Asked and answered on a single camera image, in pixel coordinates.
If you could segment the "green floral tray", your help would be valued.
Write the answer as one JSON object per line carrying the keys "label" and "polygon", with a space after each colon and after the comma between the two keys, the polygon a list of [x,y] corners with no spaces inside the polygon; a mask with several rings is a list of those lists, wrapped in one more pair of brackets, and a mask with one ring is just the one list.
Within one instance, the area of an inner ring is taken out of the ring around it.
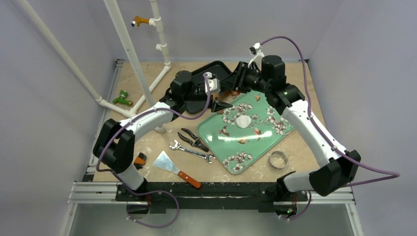
{"label": "green floral tray", "polygon": [[[231,101],[233,107],[213,114],[197,126],[197,133],[207,144],[224,168],[240,174],[294,129],[256,91],[239,95]],[[248,128],[239,128],[238,116],[248,115],[252,122]]]}

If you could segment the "white dough ball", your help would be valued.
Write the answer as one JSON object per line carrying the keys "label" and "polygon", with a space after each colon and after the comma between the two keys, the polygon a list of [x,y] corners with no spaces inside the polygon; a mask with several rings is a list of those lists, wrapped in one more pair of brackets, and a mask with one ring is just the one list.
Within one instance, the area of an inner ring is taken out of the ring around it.
{"label": "white dough ball", "polygon": [[248,128],[252,122],[252,119],[248,115],[241,115],[236,118],[235,124],[239,128]]}

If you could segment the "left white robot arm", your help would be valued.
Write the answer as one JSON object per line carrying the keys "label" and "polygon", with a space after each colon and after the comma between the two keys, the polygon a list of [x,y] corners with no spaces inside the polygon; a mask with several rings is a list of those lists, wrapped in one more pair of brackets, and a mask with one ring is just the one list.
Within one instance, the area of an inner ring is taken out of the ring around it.
{"label": "left white robot arm", "polygon": [[205,72],[203,85],[193,83],[189,71],[180,71],[166,90],[165,95],[152,107],[131,118],[122,121],[107,120],[99,133],[92,153],[98,158],[98,164],[108,166],[127,187],[127,194],[134,201],[141,201],[147,194],[147,180],[133,164],[135,143],[144,135],[183,115],[187,101],[203,100],[204,109],[213,112],[220,108],[214,102],[214,94],[232,90],[232,85],[216,74]]}

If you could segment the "wooden dough roller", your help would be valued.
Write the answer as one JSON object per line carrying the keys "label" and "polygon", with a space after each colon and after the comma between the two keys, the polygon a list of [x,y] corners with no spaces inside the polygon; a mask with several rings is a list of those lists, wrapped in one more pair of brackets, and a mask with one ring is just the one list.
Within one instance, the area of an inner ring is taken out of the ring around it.
{"label": "wooden dough roller", "polygon": [[219,100],[222,102],[230,102],[236,99],[240,95],[239,91],[236,90],[228,90],[221,95],[219,95]]}

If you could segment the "black plastic tray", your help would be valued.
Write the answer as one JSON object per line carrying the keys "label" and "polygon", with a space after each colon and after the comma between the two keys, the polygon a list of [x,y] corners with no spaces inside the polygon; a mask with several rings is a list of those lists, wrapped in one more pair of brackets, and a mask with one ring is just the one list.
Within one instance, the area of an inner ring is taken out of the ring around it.
{"label": "black plastic tray", "polygon": [[226,79],[232,74],[231,70],[221,61],[213,61],[194,71],[182,70],[177,72],[170,87],[166,90],[161,102],[168,104],[179,113],[188,112],[197,114],[206,106],[207,95],[203,74],[210,72],[215,79],[221,82],[221,91],[218,99],[210,101],[208,109],[211,112],[231,108],[232,105],[222,98],[228,90],[225,87]]}

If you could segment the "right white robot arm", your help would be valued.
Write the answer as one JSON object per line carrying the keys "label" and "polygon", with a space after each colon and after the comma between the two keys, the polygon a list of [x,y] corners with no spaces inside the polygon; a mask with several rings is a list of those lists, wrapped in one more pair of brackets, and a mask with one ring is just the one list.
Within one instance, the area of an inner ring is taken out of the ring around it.
{"label": "right white robot arm", "polygon": [[298,191],[315,191],[327,196],[354,180],[361,156],[356,150],[348,151],[314,120],[309,101],[286,79],[282,58],[269,55],[262,58],[260,71],[239,62],[220,84],[222,90],[263,93],[268,104],[297,130],[316,158],[319,169],[310,173],[291,172],[277,179],[277,196],[288,200]]}

